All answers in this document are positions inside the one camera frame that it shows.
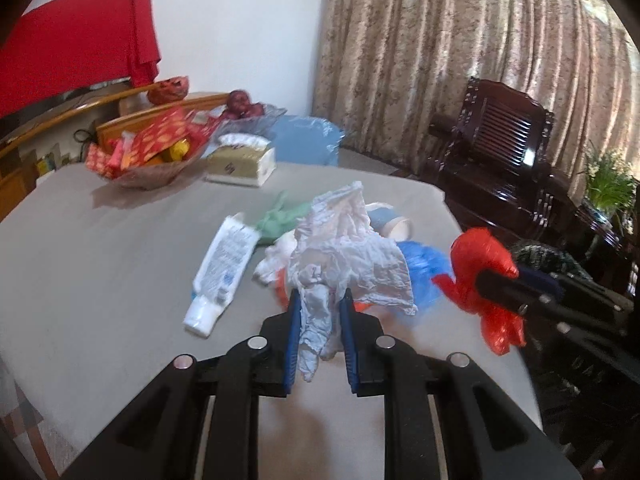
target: blue plastic bag on table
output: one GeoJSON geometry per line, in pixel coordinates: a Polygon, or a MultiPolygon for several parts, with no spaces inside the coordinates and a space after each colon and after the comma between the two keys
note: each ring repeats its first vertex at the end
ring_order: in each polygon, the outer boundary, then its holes
{"type": "Polygon", "coordinates": [[[271,127],[268,138],[276,162],[337,166],[344,131],[326,119],[285,115],[271,127]]]}
{"type": "Polygon", "coordinates": [[[418,242],[398,242],[398,247],[409,268],[414,303],[418,307],[419,316],[442,295],[431,279],[437,274],[452,274],[451,262],[439,250],[418,242]]]}

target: wooden cabinet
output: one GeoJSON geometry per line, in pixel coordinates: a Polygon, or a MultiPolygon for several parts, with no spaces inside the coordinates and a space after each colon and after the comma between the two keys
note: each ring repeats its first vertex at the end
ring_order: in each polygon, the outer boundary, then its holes
{"type": "Polygon", "coordinates": [[[4,219],[27,196],[22,178],[22,168],[18,168],[0,180],[0,221],[4,219]]]}

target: curtain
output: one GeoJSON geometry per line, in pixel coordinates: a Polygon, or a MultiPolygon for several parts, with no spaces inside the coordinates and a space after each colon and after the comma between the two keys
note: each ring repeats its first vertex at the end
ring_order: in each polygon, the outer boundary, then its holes
{"type": "Polygon", "coordinates": [[[345,144],[419,172],[435,112],[470,76],[556,116],[549,160],[573,192],[584,150],[620,150],[640,176],[640,56],[605,0],[326,0],[313,112],[345,144]]]}

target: white wall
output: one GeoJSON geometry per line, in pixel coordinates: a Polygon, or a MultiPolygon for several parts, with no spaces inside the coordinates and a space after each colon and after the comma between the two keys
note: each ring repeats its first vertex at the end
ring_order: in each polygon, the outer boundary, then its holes
{"type": "MultiPolygon", "coordinates": [[[[34,0],[28,10],[51,0],[34,0]]],[[[308,114],[322,0],[152,0],[160,78],[308,114]]]]}

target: red cloth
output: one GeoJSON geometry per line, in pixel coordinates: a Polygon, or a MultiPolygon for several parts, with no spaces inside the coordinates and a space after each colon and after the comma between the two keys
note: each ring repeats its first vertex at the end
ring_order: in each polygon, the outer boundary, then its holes
{"type": "Polygon", "coordinates": [[[151,0],[53,0],[21,17],[0,50],[0,117],[121,77],[150,84],[158,61],[151,0]]]}

